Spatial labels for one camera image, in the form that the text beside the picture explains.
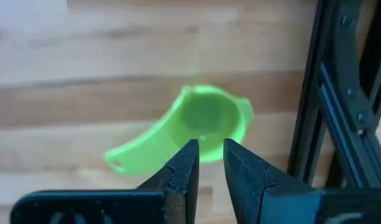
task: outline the green funnel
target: green funnel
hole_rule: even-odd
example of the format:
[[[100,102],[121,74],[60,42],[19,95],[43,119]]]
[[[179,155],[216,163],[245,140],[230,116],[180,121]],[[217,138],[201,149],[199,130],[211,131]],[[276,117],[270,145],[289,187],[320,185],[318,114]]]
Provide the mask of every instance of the green funnel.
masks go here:
[[[223,158],[223,141],[241,143],[254,118],[247,98],[209,85],[184,86],[167,113],[138,138],[105,154],[109,166],[122,175],[156,172],[190,139],[198,139],[200,161]]]

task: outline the wooden surface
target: wooden surface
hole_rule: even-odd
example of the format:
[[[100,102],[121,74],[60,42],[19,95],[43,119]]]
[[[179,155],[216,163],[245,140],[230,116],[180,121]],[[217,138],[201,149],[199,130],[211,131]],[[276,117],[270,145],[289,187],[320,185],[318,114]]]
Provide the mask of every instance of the wooden surface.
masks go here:
[[[183,85],[248,97],[255,119],[243,145],[285,170],[315,4],[0,0],[0,223],[31,191],[144,181],[113,174],[103,153],[150,128]],[[362,11],[360,49],[374,4]],[[316,186],[332,154],[326,139]],[[236,222],[222,162],[200,168],[196,222]]]

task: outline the green plastic object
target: green plastic object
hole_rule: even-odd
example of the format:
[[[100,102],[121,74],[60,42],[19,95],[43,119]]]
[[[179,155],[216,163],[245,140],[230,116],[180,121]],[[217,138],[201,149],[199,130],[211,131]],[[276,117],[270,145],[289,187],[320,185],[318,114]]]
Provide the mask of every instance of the green plastic object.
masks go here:
[[[121,175],[158,171],[190,139],[198,139],[200,162],[223,158],[223,140],[241,143],[254,118],[247,98],[210,85],[184,86],[165,115],[148,131],[105,154]]]

